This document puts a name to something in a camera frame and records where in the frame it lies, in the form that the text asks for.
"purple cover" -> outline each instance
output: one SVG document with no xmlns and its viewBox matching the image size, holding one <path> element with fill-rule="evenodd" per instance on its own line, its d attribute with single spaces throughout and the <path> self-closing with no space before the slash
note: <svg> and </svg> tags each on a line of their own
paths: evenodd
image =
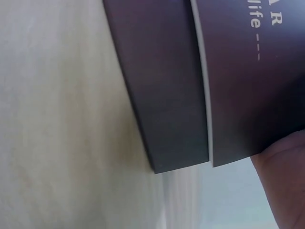
<svg viewBox="0 0 305 229">
<path fill-rule="evenodd" d="M 204 41 L 213 165 L 303 129 L 305 1 L 192 0 L 192 7 Z"/>
<path fill-rule="evenodd" d="M 156 173 L 208 161 L 200 56 L 188 0 L 104 0 Z"/>
</svg>

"beige surface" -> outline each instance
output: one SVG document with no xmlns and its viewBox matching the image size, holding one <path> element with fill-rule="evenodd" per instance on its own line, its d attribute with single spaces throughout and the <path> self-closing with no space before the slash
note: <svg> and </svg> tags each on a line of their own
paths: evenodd
<svg viewBox="0 0 305 229">
<path fill-rule="evenodd" d="M 149 169 L 101 0 L 0 0 L 1 229 L 198 229 L 201 169 Z"/>
</svg>

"hand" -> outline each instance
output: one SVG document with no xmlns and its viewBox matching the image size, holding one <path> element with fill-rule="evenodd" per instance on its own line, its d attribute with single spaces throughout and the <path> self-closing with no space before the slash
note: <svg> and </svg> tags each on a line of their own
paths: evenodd
<svg viewBox="0 0 305 229">
<path fill-rule="evenodd" d="M 304 229 L 305 131 L 285 137 L 251 159 L 280 229 Z"/>
</svg>

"dark purple book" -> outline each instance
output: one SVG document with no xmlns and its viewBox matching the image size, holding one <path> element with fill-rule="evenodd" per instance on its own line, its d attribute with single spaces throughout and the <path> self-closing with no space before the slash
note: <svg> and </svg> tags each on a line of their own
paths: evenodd
<svg viewBox="0 0 305 229">
<path fill-rule="evenodd" d="M 305 1 L 191 2 L 213 165 L 304 129 Z"/>
<path fill-rule="evenodd" d="M 104 0 L 156 173 L 208 161 L 200 55 L 188 0 Z"/>
</svg>

